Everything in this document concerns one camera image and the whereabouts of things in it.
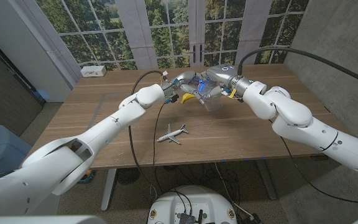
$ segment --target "white airplane model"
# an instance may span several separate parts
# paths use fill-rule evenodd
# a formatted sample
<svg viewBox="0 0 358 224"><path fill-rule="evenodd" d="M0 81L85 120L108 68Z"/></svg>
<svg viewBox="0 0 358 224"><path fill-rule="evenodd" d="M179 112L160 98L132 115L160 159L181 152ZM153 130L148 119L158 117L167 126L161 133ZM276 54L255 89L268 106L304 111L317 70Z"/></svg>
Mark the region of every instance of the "white airplane model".
<svg viewBox="0 0 358 224"><path fill-rule="evenodd" d="M174 142L180 144L180 142L178 142L178 140L175 139L175 136L176 136L177 134L180 134L181 132L189 133L189 132L185 129L185 125L186 125L186 124L182 125L179 130L176 130L176 131L172 132L172 131L171 131L171 124L168 124L168 131L167 131L167 133L165 133L164 136L161 136L159 139L157 139L157 141L158 141L158 142L161 142L161 141L170 139L169 142L174 141Z"/></svg>

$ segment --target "clear plastic cup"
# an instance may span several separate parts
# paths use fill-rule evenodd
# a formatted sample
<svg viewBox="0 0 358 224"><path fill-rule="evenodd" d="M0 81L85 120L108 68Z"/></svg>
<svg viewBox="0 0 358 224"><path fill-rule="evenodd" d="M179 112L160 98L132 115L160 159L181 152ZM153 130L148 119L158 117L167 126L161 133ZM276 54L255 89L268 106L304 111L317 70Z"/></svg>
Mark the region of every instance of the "clear plastic cup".
<svg viewBox="0 0 358 224"><path fill-rule="evenodd" d="M215 87L217 87L216 82L211 80L205 80L198 84L197 91L201 96L206 97L208 96L210 91ZM223 106L223 102L220 97L208 98L205 99L204 102L205 102L204 106L206 111L218 110Z"/></svg>

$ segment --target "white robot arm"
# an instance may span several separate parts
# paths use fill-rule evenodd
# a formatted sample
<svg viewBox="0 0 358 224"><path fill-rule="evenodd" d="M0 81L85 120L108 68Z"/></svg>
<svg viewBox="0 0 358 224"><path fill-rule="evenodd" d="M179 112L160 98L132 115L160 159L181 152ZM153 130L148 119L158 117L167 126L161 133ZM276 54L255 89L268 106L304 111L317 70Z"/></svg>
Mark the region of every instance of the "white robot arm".
<svg viewBox="0 0 358 224"><path fill-rule="evenodd" d="M206 74L219 82L222 90L234 91L260 119L271 119L278 112L272 127L279 136L309 145L358 171L358 138L319 121L309 108L292 100L283 88L275 86L266 91L265 84L238 77L237 69L230 65L212 67Z"/></svg>
<svg viewBox="0 0 358 224"><path fill-rule="evenodd" d="M114 137L138 121L146 108L164 99L158 84L142 88L126 98L118 111L83 134L54 140L36 150L21 169L0 177L0 215L25 215L50 193L66 192Z"/></svg>

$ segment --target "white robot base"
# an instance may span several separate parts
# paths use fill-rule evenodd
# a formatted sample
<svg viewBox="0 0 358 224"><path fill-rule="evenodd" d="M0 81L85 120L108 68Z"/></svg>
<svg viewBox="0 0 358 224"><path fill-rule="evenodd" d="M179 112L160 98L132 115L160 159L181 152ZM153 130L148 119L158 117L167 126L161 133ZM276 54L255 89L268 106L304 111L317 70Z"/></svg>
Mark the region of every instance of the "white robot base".
<svg viewBox="0 0 358 224"><path fill-rule="evenodd" d="M198 185L177 187L176 191L179 193L169 191L153 203L147 219L148 224L193 224L201 223L201 220L202 223L237 223L233 206L217 192Z"/></svg>

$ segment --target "white box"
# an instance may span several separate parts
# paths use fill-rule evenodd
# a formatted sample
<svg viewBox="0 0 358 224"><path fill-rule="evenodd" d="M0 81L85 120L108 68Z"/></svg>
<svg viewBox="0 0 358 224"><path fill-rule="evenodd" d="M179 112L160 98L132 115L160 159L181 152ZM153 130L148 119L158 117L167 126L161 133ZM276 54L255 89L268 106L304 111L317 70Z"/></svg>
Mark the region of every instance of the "white box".
<svg viewBox="0 0 358 224"><path fill-rule="evenodd" d="M102 77L106 74L106 68L103 66L84 66L81 69L84 77Z"/></svg>

